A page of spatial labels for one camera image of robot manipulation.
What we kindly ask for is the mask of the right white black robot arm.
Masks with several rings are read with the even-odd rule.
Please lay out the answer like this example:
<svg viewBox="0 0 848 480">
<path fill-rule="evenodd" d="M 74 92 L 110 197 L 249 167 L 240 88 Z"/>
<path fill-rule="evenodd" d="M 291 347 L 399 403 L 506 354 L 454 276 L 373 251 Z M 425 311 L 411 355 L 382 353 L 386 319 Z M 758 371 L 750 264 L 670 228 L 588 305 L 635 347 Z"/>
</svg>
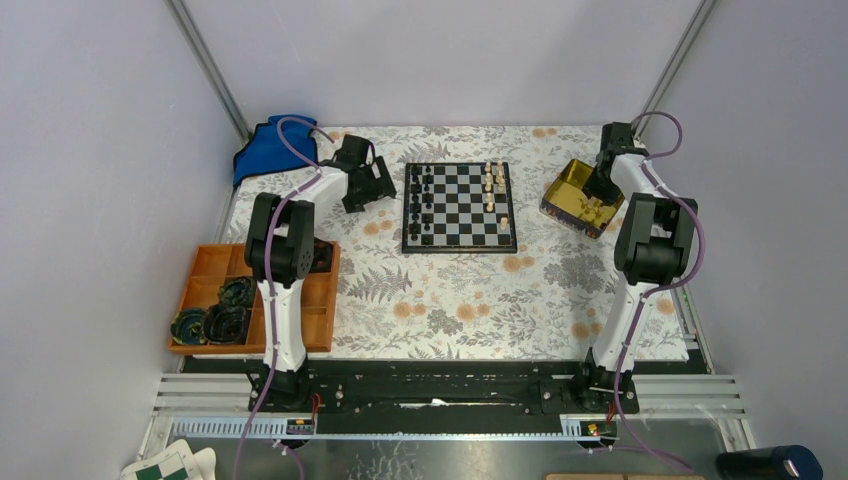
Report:
<svg viewBox="0 0 848 480">
<path fill-rule="evenodd" d="M 621 408 L 631 385 L 633 343 L 642 331 L 647 299 L 683 277 L 696 236 L 698 203 L 670 190 L 648 158 L 629 124 L 608 123 L 602 128 L 596 165 L 582 188 L 602 205 L 619 196 L 628 202 L 614 248 L 619 274 L 615 299 L 570 386 L 573 401 L 587 412 Z"/>
</svg>

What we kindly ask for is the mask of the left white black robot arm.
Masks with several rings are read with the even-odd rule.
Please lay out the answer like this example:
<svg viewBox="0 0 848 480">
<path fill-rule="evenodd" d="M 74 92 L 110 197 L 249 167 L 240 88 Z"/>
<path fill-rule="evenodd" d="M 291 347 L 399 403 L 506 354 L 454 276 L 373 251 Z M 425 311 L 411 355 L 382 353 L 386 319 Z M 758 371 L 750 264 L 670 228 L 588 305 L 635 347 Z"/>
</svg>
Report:
<svg viewBox="0 0 848 480">
<path fill-rule="evenodd" d="M 305 279 L 314 262 L 316 222 L 335 204 L 356 213 L 396 194 L 373 142 L 346 135 L 333 156 L 291 192 L 256 196 L 245 263 L 261 295 L 266 344 L 264 366 L 253 386 L 253 410 L 296 411 L 311 404 L 301 313 Z"/>
</svg>

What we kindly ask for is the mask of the black white chess board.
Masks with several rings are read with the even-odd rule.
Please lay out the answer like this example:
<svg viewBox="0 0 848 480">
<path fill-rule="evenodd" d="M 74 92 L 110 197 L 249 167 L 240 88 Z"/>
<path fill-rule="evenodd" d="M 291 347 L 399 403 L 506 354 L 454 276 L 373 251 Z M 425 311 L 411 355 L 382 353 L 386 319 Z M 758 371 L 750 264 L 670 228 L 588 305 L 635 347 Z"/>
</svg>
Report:
<svg viewBox="0 0 848 480">
<path fill-rule="evenodd" d="M 486 211 L 486 162 L 408 163 L 404 169 L 401 252 L 404 254 L 514 254 L 518 251 L 510 164 L 503 161 L 507 194 L 494 192 Z M 499 227 L 509 219 L 506 230 Z"/>
</svg>

